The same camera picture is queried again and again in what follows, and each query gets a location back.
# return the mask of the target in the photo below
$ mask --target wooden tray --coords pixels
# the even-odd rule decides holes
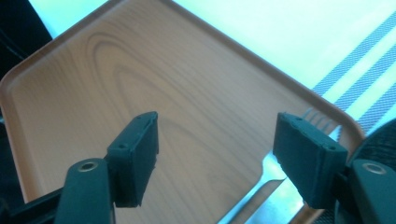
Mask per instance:
[[[312,91],[154,0],[109,1],[9,72],[1,106],[26,202],[60,188],[75,162],[104,157],[134,116],[158,111],[156,169],[142,207],[117,209],[119,223],[219,220],[260,176],[277,112],[314,107],[343,125],[345,147],[363,138]]]

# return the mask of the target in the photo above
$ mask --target screw hole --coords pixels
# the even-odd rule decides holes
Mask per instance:
[[[381,166],[379,166],[379,165],[376,165],[376,164],[373,164],[373,163],[364,163],[363,164],[363,167],[367,170],[367,171],[369,171],[369,172],[371,172],[371,173],[373,173],[373,174],[377,174],[377,175],[384,175],[384,174],[386,174],[387,173],[387,171],[384,169],[384,168],[382,168]]]
[[[88,172],[88,171],[91,171],[91,170],[95,169],[96,166],[98,166],[98,163],[93,162],[93,161],[88,161],[88,162],[82,164],[82,165],[78,168],[78,170],[79,170],[80,172]]]
[[[128,144],[120,144],[119,145],[119,148],[121,148],[121,149],[124,149],[124,148],[127,148],[128,147]]]

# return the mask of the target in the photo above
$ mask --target striped cloth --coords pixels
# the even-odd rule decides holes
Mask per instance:
[[[367,71],[359,74],[360,77],[352,85],[345,84],[348,87],[343,94],[334,99],[326,93],[336,92],[335,88],[342,85],[343,81],[346,82],[343,77],[347,76],[354,66],[358,66],[395,27],[396,12],[373,30],[312,89],[349,112],[348,114],[358,121],[367,134],[396,118],[396,38],[393,45]]]

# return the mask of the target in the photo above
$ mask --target wood grain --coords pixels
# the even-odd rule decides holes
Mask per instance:
[[[119,223],[219,220],[260,176],[277,112],[313,106],[344,125],[346,147],[362,139],[346,114],[154,0],[101,7],[7,74],[1,105],[26,201],[60,188],[75,162],[104,157],[134,116],[158,111],[156,169],[143,206],[117,209]]]

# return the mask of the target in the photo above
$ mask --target metal fork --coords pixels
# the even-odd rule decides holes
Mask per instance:
[[[314,111],[312,108],[309,108],[305,111],[302,118],[308,119],[308,117],[310,117],[308,121],[311,123],[315,122],[315,126],[318,127],[326,118],[322,116],[317,119],[318,115],[318,111]],[[330,126],[331,122],[331,120],[328,120],[321,130],[324,132]],[[271,180],[284,180],[285,178],[287,178],[287,176],[280,167],[280,164],[277,162],[273,150],[271,149],[262,160],[262,176],[259,181],[218,223],[230,223],[267,182]]]
[[[314,112],[310,119],[307,118],[307,115],[305,119],[314,124],[318,129],[319,126],[322,126],[320,130],[329,135],[331,139],[338,142],[341,125],[333,125],[330,127],[332,121],[330,119],[326,120],[325,116],[321,116],[316,120],[318,115],[319,112]],[[300,196],[297,188],[286,178],[246,223],[290,223],[303,205],[303,198]]]
[[[230,223],[236,215],[245,207],[250,199],[262,188],[268,181],[283,180],[286,174],[280,168],[280,164],[273,153],[273,150],[262,160],[262,176],[254,187],[219,221],[219,224]]]

